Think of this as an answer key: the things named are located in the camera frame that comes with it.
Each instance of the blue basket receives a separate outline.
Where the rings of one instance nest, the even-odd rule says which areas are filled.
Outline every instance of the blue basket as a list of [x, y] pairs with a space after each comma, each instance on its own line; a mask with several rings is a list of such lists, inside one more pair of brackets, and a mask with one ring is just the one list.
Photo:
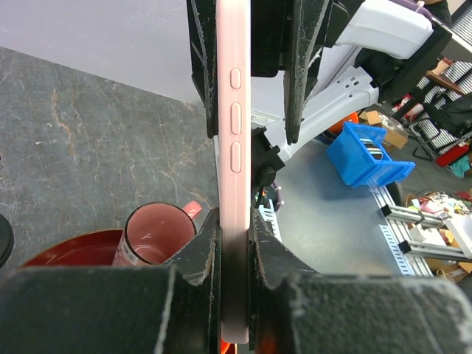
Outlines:
[[[345, 184], [358, 186], [386, 186], [404, 180], [414, 169], [414, 162], [392, 161], [382, 147], [384, 128], [346, 122], [342, 133], [327, 149], [327, 155]], [[376, 160], [361, 142], [370, 139], [382, 150], [382, 160]]]

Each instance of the pink phone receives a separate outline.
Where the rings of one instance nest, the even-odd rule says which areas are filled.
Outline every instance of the pink phone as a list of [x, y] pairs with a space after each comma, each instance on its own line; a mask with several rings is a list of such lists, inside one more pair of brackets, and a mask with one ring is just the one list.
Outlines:
[[221, 333], [247, 343], [251, 185], [251, 2], [216, 1]]

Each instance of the mug rim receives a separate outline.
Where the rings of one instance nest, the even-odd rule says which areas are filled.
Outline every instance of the mug rim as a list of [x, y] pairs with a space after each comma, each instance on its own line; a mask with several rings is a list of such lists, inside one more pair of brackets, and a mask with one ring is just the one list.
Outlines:
[[134, 251], [133, 247], [131, 247], [131, 244], [129, 242], [129, 239], [128, 239], [128, 224], [131, 220], [131, 218], [133, 217], [134, 214], [136, 214], [138, 212], [138, 210], [140, 210], [141, 208], [143, 207], [146, 207], [146, 206], [149, 206], [151, 204], [165, 204], [165, 205], [168, 205], [170, 207], [174, 207], [178, 210], [180, 210], [185, 216], [188, 217], [188, 219], [190, 220], [190, 222], [192, 223], [192, 226], [193, 226], [193, 234], [194, 234], [194, 237], [195, 235], [197, 235], [197, 228], [195, 226], [195, 223], [193, 222], [193, 219], [185, 212], [185, 210], [183, 210], [181, 207], [179, 206], [176, 206], [174, 204], [171, 204], [171, 203], [167, 203], [165, 201], [150, 201], [149, 203], [145, 203], [143, 205], [140, 205], [138, 206], [137, 208], [135, 208], [135, 210], [133, 210], [133, 212], [128, 216], [128, 219], [126, 219], [126, 223], [125, 223], [125, 228], [123, 229], [123, 232], [125, 233], [125, 242], [126, 242], [126, 246], [131, 250], [131, 253], [133, 253], [139, 260], [141, 260], [142, 262], [148, 264], [149, 266], [160, 266], [162, 263], [153, 263], [153, 262], [150, 262], [148, 260], [145, 260], [143, 257], [141, 257], [139, 254], [136, 253], [136, 251]]

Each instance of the pink mug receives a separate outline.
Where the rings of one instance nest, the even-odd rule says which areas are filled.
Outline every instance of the pink mug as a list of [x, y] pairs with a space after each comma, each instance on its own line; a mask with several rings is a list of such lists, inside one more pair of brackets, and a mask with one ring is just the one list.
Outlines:
[[153, 202], [135, 209], [125, 224], [113, 266], [152, 266], [171, 258], [192, 240], [193, 219], [202, 210], [191, 201], [183, 209]]

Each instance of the mug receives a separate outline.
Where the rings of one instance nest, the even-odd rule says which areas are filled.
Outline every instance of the mug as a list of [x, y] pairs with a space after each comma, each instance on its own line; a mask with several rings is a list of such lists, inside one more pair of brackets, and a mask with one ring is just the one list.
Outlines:
[[182, 209], [161, 202], [141, 205], [126, 220], [113, 266], [152, 266], [168, 260], [195, 237], [193, 219], [201, 210], [196, 201]]

